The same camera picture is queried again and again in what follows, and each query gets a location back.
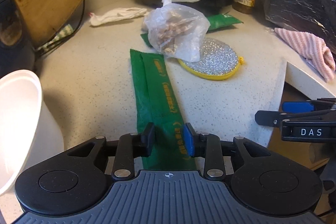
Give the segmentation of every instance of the white bowl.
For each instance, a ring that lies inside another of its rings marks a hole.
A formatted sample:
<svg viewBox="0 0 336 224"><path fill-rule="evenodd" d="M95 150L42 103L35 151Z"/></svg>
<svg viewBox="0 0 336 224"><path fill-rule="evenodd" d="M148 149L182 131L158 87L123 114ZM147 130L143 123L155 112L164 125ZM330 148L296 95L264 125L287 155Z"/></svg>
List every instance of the white bowl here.
<svg viewBox="0 0 336 224"><path fill-rule="evenodd" d="M43 101L41 83L29 70L0 79L0 195L19 174L64 151L61 130Z"/></svg>

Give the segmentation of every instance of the black cable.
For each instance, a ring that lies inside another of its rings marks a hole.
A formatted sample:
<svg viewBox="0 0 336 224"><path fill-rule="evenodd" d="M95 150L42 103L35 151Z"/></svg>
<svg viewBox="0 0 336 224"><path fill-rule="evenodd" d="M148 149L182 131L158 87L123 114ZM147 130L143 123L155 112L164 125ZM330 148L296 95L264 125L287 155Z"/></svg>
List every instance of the black cable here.
<svg viewBox="0 0 336 224"><path fill-rule="evenodd" d="M37 52L36 52L36 58L40 58L42 57L43 55L45 55L46 53L50 53L51 51L54 51L55 49L59 48L62 44L64 44L66 41L68 41L68 39L70 39L71 37L73 37L79 30L80 26L82 25L82 21L83 21L83 18L84 18L84 12L85 12L85 0L83 0L83 9L82 9L82 15L81 15L81 18L78 22L78 25L77 27L74 29L74 31L66 36L66 37L63 37L49 45L47 45L46 47L42 47L41 49L39 49Z"/></svg>
<svg viewBox="0 0 336 224"><path fill-rule="evenodd" d="M40 58L41 56L45 55L46 53L50 52L50 51L54 51L55 49L59 48L62 44L64 44L66 41L68 41L68 39L70 39L71 37L73 37L79 30L80 26L82 25L82 21L84 18L84 13L85 13L85 0L83 0L83 8L82 8L82 14L80 17L80 20L76 26L76 28L74 29L74 31L66 36L66 37L62 37L61 39L49 44L46 47L42 47L40 50L38 50L36 52L36 58Z"/></svg>
<svg viewBox="0 0 336 224"><path fill-rule="evenodd" d="M326 215L328 215L328 214L330 214L330 213L334 213L336 211L336 208L331 208L330 210L328 210L328 211L326 211L326 212L324 212L324 213L321 213L321 214L319 214L319 215L317 215L318 217L323 217L323 216L326 216Z"/></svg>

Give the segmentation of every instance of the black gripper pad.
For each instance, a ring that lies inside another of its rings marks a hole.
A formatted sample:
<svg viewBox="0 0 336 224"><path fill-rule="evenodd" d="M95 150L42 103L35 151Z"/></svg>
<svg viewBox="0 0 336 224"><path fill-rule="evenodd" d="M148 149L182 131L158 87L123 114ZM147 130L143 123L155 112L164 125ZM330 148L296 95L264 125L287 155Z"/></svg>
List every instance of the black gripper pad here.
<svg viewBox="0 0 336 224"><path fill-rule="evenodd" d="M47 217L27 212L16 224L322 224L312 213L271 217L238 203L222 182L197 171L140 171L116 182L93 208L73 216Z"/></svg>

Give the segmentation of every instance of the green packet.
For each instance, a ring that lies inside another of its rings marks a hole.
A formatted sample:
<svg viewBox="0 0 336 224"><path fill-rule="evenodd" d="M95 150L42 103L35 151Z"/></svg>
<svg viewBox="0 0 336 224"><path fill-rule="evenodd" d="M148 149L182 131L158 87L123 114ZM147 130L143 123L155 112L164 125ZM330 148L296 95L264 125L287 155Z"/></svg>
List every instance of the green packet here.
<svg viewBox="0 0 336 224"><path fill-rule="evenodd" d="M228 15L228 14L225 14L225 15L219 14L219 15L209 16L207 17L207 19L210 22L210 27L208 29L208 32L217 30L220 28L228 27L234 24L242 23L239 19L231 15ZM150 44L149 39L148 39L148 33L142 33L140 36L144 40L145 44L148 47L152 48L152 45Z"/></svg>
<svg viewBox="0 0 336 224"><path fill-rule="evenodd" d="M151 156L143 157L146 170L196 170L183 141L183 118L171 86L163 55L130 50L137 109L137 130L155 124Z"/></svg>

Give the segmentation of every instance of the clear plastic bag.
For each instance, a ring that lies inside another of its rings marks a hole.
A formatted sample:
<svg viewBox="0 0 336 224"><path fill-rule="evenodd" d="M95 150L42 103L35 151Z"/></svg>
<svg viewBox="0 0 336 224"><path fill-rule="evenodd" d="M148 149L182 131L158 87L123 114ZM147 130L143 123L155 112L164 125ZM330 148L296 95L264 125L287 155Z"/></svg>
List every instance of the clear plastic bag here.
<svg viewBox="0 0 336 224"><path fill-rule="evenodd" d="M199 0L162 0L163 7L144 19L150 44L160 53L187 62L200 60L200 45L210 26L199 11L172 2Z"/></svg>

